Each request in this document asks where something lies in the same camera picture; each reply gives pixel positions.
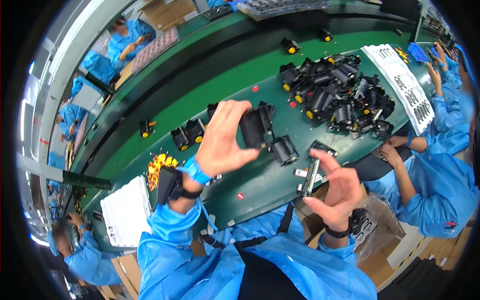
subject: pile of black parts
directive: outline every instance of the pile of black parts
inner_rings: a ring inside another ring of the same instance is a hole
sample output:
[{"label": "pile of black parts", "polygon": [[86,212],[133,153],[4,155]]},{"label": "pile of black parts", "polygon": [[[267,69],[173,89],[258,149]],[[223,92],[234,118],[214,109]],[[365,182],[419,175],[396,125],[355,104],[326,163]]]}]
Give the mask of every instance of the pile of black parts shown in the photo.
[{"label": "pile of black parts", "polygon": [[304,106],[312,122],[330,122],[330,129],[366,133],[375,130],[382,138],[391,136],[393,126],[385,121],[395,102],[378,85],[377,75],[359,72],[358,55],[335,54],[314,62],[306,58],[296,68],[280,66],[283,88]]}]

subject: green workbench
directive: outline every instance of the green workbench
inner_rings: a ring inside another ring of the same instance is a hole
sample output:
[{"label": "green workbench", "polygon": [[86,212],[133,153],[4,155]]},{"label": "green workbench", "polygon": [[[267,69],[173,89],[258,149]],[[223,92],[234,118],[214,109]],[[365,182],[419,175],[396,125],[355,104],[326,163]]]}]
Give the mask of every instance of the green workbench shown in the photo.
[{"label": "green workbench", "polygon": [[[407,48],[407,44],[394,44],[392,46]],[[394,132],[405,125],[408,122],[408,117],[403,106],[397,100],[393,90],[386,83],[380,72],[361,50],[348,51],[346,54],[360,55],[362,61],[360,71],[367,76],[378,74],[380,86],[396,102],[394,112],[387,119],[387,121],[393,124]],[[415,61],[409,63],[408,66],[417,78],[423,78],[428,74],[427,69]],[[430,82],[423,80],[420,83],[426,94],[431,95],[433,87]],[[258,86],[257,92],[252,91],[254,85]],[[272,117],[272,124],[275,135],[282,136],[288,134],[300,154],[300,159],[289,166],[282,167],[275,160],[272,153],[263,150],[256,161],[247,164],[237,171],[225,174],[220,181],[206,187],[201,198],[208,213],[216,216],[215,225],[219,229],[226,228],[228,226],[227,223],[231,222],[231,220],[235,223],[243,222],[297,197],[295,187],[297,184],[303,183],[304,179],[293,176],[293,170],[309,166],[308,149],[313,140],[317,139],[338,151],[337,160],[341,165],[364,157],[383,142],[383,140],[376,138],[371,132],[356,137],[354,134],[331,131],[328,129],[327,122],[314,125],[313,130],[310,131],[310,120],[304,112],[300,112],[302,109],[300,105],[294,108],[289,105],[287,101],[289,93],[282,88],[281,79],[278,75],[254,85],[238,91],[227,97],[227,99],[247,99],[251,101],[254,107],[261,100],[274,104],[276,109]],[[206,110],[196,116],[192,116],[192,118],[201,118],[204,123],[208,122]],[[240,147],[245,147],[240,131],[237,134],[237,142]],[[160,148],[162,148],[162,152],[168,151],[169,155],[173,155],[178,161],[183,161],[195,154],[198,146],[194,145],[186,151],[180,152],[176,149],[170,134],[161,137],[129,165],[124,167],[116,179],[112,180],[114,184],[113,191],[119,189],[134,177],[144,174],[147,170],[148,162],[153,158],[153,156],[149,155],[150,152],[158,153]],[[109,193],[107,191],[98,192],[84,208],[84,214],[88,215],[92,220],[94,235],[100,248],[105,251],[115,251],[118,249],[110,246],[104,222],[94,220],[92,217],[92,211],[100,210],[100,200]],[[239,200],[237,197],[239,193],[244,195],[242,200]],[[150,192],[150,203],[152,207],[157,203],[156,189]],[[206,219],[201,216],[195,225],[194,231],[198,232],[205,228]]]}]

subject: black wrist strap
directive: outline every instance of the black wrist strap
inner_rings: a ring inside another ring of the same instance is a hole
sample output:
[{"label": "black wrist strap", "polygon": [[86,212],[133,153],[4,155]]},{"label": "black wrist strap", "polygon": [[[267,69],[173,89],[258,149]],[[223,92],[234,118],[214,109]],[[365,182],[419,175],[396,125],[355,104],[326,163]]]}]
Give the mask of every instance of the black wrist strap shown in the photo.
[{"label": "black wrist strap", "polygon": [[341,239],[348,236],[350,233],[357,235],[361,231],[361,225],[367,217],[367,210],[365,208],[356,208],[352,211],[352,215],[348,218],[348,229],[343,232],[331,230],[328,226],[325,231],[334,238]]}]

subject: metal frame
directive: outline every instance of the metal frame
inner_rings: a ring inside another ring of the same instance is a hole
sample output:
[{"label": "metal frame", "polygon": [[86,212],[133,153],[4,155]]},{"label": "metal frame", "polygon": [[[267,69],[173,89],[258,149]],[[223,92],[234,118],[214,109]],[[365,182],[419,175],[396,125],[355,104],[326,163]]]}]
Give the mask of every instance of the metal frame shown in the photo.
[{"label": "metal frame", "polygon": [[[55,116],[69,79],[86,52],[97,40],[99,33],[103,32],[112,19],[119,16],[132,2],[132,0],[92,0],[73,22],[58,47],[49,68],[53,79],[48,91],[40,129],[41,142],[38,151],[38,162],[40,164],[47,164],[49,141],[52,136]],[[46,182],[47,178],[43,172],[38,175],[40,176],[40,182]],[[48,207],[46,184],[41,185],[41,190],[44,205]]]}]

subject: factory worker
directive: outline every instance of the factory worker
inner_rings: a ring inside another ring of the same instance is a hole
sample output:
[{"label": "factory worker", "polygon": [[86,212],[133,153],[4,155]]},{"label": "factory worker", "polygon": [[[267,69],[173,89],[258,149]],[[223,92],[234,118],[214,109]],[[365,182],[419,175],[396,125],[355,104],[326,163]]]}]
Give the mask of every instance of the factory worker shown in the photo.
[{"label": "factory worker", "polygon": [[120,284],[121,279],[115,271],[111,259],[122,253],[102,252],[98,248],[92,233],[87,230],[78,214],[71,214],[70,223],[76,225],[82,237],[77,249],[72,250],[69,231],[62,221],[52,226],[47,232],[47,240],[53,255],[63,257],[68,270],[78,279],[96,286]]},{"label": "factory worker", "polygon": [[124,68],[137,53],[156,36],[155,30],[141,20],[117,19],[108,29],[112,35],[108,43],[108,57],[114,68]]},{"label": "factory worker", "polygon": [[[98,54],[93,50],[87,53],[84,60],[80,63],[80,66],[106,85],[113,85],[118,80],[118,75],[121,70],[113,68],[108,58]],[[91,86],[99,93],[103,93],[99,87],[86,80],[83,76],[75,73],[70,98],[75,97],[75,95],[80,92],[84,84]]]},{"label": "factory worker", "polygon": [[[240,118],[249,109],[249,101],[218,104],[197,154],[179,169],[190,197],[215,174],[258,157],[259,150],[240,149],[236,142]],[[157,205],[147,220],[152,233],[142,233],[137,249],[142,271],[138,298],[376,299],[375,285],[356,266],[355,239],[346,233],[348,218],[361,200],[357,173],[342,168],[325,151],[312,150],[311,155],[319,158],[330,181],[325,202],[304,199],[329,228],[317,249],[305,245],[290,202],[205,236],[208,254],[194,257],[188,248],[191,228],[204,208],[199,197],[180,197]]]},{"label": "factory worker", "polygon": [[429,74],[435,86],[435,95],[432,97],[432,106],[435,112],[433,122],[425,133],[438,134],[447,132],[459,124],[469,124],[475,110],[473,102],[472,80],[468,64],[463,52],[459,52],[459,67],[461,85],[456,82],[442,84],[440,74],[429,65]]},{"label": "factory worker", "polygon": [[[468,148],[469,127],[460,124],[423,137],[393,136],[379,151],[393,170],[378,180],[364,181],[365,186],[384,195],[398,220],[418,226],[422,235],[454,238],[479,202],[471,155],[463,156],[467,162],[457,158]],[[405,145],[419,153],[403,162],[395,148]]]},{"label": "factory worker", "polygon": [[57,114],[55,123],[63,131],[62,140],[69,142],[75,139],[77,129],[88,111],[75,104],[66,104]]}]

